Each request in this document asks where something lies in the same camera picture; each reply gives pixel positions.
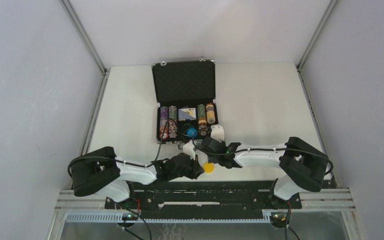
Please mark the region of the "shrink-wrapped blue chip stack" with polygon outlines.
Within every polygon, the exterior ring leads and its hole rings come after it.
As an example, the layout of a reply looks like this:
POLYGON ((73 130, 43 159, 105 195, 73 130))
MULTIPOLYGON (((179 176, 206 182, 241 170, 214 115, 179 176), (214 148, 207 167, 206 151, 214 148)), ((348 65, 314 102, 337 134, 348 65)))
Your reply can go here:
POLYGON ((169 110, 167 106, 160 107, 159 136, 162 132, 169 133, 169 110))

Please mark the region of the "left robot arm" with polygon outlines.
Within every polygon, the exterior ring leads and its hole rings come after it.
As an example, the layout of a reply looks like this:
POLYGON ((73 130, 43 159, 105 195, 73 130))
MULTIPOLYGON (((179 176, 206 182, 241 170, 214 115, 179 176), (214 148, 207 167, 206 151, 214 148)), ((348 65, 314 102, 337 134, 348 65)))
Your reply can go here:
POLYGON ((197 179, 211 173, 214 166, 198 151, 187 150, 172 158, 141 163, 116 155, 106 146, 73 159, 67 172, 76 197, 101 195, 129 209, 136 203, 133 183, 152 185, 179 178, 197 179))

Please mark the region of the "circuit board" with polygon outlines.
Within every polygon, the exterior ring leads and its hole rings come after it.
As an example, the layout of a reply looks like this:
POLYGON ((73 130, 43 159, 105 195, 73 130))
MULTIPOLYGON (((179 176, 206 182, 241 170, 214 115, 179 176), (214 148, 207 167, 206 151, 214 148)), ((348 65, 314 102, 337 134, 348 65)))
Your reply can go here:
POLYGON ((270 220, 272 222, 288 222, 290 220, 290 216, 287 212, 275 212, 271 214, 270 220))
POLYGON ((139 219, 140 218, 136 214, 133 214, 133 213, 124 214, 123 217, 122 217, 122 221, 123 222, 126 222, 126 221, 137 221, 139 219))

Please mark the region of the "right circuit board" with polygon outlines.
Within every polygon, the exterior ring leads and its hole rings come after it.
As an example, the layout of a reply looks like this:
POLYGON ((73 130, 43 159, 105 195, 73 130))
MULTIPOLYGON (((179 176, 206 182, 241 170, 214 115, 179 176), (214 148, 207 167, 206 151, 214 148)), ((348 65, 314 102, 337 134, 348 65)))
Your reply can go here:
POLYGON ((275 212, 271 214, 270 220, 272 222, 288 222, 290 220, 290 216, 287 212, 275 212))

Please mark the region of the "playing card deck box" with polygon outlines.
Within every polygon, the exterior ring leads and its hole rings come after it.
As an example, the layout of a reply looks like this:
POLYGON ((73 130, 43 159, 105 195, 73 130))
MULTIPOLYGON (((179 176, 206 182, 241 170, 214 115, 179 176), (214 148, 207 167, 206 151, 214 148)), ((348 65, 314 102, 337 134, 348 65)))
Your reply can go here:
POLYGON ((197 119, 196 108, 179 108, 177 113, 179 121, 194 121, 197 119))

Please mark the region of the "black aluminium poker case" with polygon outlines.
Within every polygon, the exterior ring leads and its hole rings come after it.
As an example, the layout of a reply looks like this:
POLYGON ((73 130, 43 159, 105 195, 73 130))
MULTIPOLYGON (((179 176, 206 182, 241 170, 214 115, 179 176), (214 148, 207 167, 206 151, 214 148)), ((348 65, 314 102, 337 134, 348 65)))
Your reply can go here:
MULTIPOLYGON (((210 127, 219 123, 216 100, 216 64, 210 59, 158 62, 151 66, 154 91, 157 102, 157 123, 155 137, 158 143, 182 143, 188 139, 188 128, 199 131, 198 105, 213 104, 216 121, 207 123, 207 135, 210 127), (160 107, 176 106, 177 108, 177 137, 160 138, 160 107), (197 119, 179 121, 178 109, 196 108, 197 119)), ((205 138, 199 133, 197 140, 205 138)))

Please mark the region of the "right aluminium frame post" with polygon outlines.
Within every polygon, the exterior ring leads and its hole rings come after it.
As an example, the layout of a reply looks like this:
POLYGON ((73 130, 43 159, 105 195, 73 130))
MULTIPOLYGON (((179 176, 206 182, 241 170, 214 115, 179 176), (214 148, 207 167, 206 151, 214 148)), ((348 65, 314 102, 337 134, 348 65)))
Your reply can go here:
MULTIPOLYGON (((320 39, 325 27, 327 26, 330 18, 333 16, 334 11, 339 5, 339 3, 339 0, 330 0, 328 2, 328 5, 324 10, 322 17, 319 20, 310 38, 310 41, 302 54, 302 57, 296 65, 296 70, 300 79, 300 83, 302 85, 304 95, 306 97, 308 108, 310 110, 311 117, 316 129, 317 137, 320 142, 321 149, 325 154, 329 154, 329 150, 327 148, 327 142, 324 139, 320 127, 320 118, 318 117, 317 110, 314 105, 314 98, 312 96, 312 92, 310 91, 309 81, 306 79, 305 76, 305 68, 313 50, 315 49, 318 43, 318 40, 320 39)), ((341 215, 345 224, 346 233, 350 240, 365 240, 367 238, 356 210, 345 210, 341 213, 341 215)))

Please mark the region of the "blue round button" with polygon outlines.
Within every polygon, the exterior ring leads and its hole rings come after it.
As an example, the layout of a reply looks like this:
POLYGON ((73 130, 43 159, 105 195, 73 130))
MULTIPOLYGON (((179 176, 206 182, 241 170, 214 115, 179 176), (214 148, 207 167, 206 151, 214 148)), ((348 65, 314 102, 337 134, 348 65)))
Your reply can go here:
POLYGON ((186 136, 193 139, 198 136, 199 131, 191 127, 186 131, 186 136))

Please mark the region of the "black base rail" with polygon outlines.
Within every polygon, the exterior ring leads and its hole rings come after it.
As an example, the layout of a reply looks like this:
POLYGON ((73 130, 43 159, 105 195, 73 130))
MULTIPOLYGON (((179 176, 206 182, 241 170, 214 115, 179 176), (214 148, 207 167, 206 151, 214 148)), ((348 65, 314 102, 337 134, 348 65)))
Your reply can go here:
POLYGON ((133 183, 133 196, 122 203, 139 210, 146 220, 248 220, 261 219, 263 211, 302 208, 299 194, 276 200, 272 180, 179 181, 151 185, 133 183))

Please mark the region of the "red five poker chip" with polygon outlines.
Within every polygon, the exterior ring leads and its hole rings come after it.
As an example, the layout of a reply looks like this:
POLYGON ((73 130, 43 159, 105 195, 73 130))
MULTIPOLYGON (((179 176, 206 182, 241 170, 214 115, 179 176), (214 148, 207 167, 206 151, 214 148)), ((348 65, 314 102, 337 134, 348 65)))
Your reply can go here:
POLYGON ((161 138, 162 140, 166 140, 168 137, 169 137, 169 133, 168 133, 168 132, 162 132, 162 133, 160 134, 160 138, 161 138))

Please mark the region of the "yellow round button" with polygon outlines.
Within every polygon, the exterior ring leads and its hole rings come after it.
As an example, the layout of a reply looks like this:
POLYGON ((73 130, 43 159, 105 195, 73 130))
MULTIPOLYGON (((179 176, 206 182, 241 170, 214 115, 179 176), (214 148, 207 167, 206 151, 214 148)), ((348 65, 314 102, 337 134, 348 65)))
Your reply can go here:
POLYGON ((202 165, 202 168, 206 174, 211 174, 215 170, 215 165, 210 162, 206 162, 202 165))

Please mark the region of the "yellow chip stack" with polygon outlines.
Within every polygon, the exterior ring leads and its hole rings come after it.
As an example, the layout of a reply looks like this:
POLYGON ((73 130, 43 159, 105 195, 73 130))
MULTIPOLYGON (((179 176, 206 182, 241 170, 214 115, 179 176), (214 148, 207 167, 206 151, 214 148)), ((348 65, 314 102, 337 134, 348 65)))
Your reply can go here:
POLYGON ((214 124, 216 122, 215 108, 212 103, 208 103, 205 106, 206 119, 209 124, 214 124))

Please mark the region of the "left circuit board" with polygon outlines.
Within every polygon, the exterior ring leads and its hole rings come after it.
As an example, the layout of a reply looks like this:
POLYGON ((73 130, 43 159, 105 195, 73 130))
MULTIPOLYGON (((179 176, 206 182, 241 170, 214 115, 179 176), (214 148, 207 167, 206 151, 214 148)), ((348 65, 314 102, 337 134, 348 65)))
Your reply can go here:
POLYGON ((122 217, 122 221, 123 222, 126 222, 126 221, 137 221, 139 219, 140 218, 136 214, 133 214, 133 213, 124 214, 123 217, 122 217))

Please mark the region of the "aluminium frame post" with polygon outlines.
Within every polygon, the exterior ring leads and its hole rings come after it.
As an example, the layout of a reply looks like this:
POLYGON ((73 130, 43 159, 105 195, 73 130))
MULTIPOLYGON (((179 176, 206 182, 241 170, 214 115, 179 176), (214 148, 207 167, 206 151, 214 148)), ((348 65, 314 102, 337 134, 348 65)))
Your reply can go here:
MULTIPOLYGON (((300 79, 300 83, 302 85, 304 95, 306 97, 308 108, 310 110, 311 117, 316 129, 317 137, 320 142, 321 149, 325 154, 329 154, 329 150, 327 148, 327 142, 324 139, 320 127, 320 118, 318 117, 317 110, 314 105, 314 98, 312 96, 312 92, 310 91, 309 81, 306 79, 305 76, 305 68, 313 50, 315 49, 318 43, 318 40, 320 39, 325 27, 327 26, 330 18, 333 16, 334 11, 339 5, 339 3, 339 0, 330 0, 328 2, 328 5, 324 10, 322 17, 319 20, 310 38, 310 41, 302 54, 302 57, 296 65, 296 70, 300 79)), ((345 210, 341 213, 341 215, 345 224, 346 233, 350 240, 365 240, 367 238, 356 210, 345 210)))
MULTIPOLYGON (((87 126, 79 150, 79 154, 84 155, 88 153, 91 147, 95 126, 98 120, 110 71, 105 67, 102 59, 100 58, 98 51, 95 48, 89 34, 87 33, 87 30, 85 29, 72 2, 70 0, 61 0, 60 4, 70 19, 80 40, 85 46, 85 49, 88 51, 100 71, 100 80, 98 82, 96 96, 93 98, 91 113, 88 118, 87 126)), ((67 216, 68 212, 66 210, 63 210, 62 212, 58 212, 56 210, 54 211, 45 237, 46 240, 59 240, 61 238, 67 216)))

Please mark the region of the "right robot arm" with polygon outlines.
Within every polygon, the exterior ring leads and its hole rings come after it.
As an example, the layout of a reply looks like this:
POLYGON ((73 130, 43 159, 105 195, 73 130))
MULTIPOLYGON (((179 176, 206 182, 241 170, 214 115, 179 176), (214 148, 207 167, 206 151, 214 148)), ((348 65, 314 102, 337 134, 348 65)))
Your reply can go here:
POLYGON ((272 146, 252 146, 240 142, 226 145, 206 137, 196 149, 208 156, 210 163, 227 169, 255 166, 277 168, 285 175, 270 188, 269 203, 282 208, 297 193, 319 192, 324 177, 334 168, 332 161, 321 151, 299 137, 272 146))

